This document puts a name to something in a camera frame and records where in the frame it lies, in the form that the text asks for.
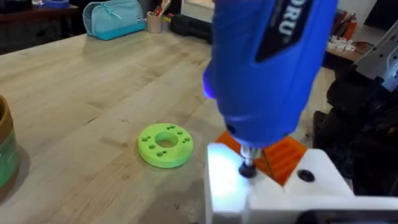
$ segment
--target blue pouch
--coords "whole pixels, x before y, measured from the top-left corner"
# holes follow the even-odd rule
[[[145,29],[141,5],[137,0],[91,2],[83,11],[87,34],[111,40]]]

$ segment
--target cup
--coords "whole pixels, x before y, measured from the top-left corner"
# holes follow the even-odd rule
[[[162,32],[163,16],[155,16],[153,12],[147,13],[147,31],[153,34]]]

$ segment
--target green ring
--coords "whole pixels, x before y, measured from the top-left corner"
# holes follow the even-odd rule
[[[173,147],[162,147],[157,140],[169,140]],[[150,165],[173,168],[191,158],[193,139],[185,129],[175,124],[160,123],[146,127],[138,136],[138,152]]]

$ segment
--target wooden table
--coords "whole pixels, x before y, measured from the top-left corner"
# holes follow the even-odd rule
[[[0,94],[22,157],[0,223],[203,223],[206,146],[225,130],[201,90],[209,59],[202,40],[146,32],[0,56]],[[316,80],[298,139],[311,111],[327,108],[330,72]],[[193,136],[193,156],[179,168],[152,167],[137,153],[138,134],[160,122]]]
[[[337,50],[333,50],[333,49],[326,49],[326,52],[331,53],[333,55],[336,55],[337,57],[341,57],[341,58],[345,58],[347,60],[356,62],[357,60],[359,60],[363,54],[360,54],[356,51],[350,52],[350,51],[344,51],[344,52],[339,52]]]
[[[74,5],[70,5],[70,7],[66,9],[53,9],[47,7],[33,6],[31,10],[26,10],[22,12],[9,14],[0,13],[0,23],[23,22],[32,19],[47,19],[55,17],[60,19],[62,37],[67,38],[69,37],[67,16],[77,13],[80,13],[79,8]]]

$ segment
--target green container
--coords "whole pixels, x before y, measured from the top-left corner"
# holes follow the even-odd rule
[[[19,170],[14,125],[7,101],[0,95],[0,200],[12,189]]]

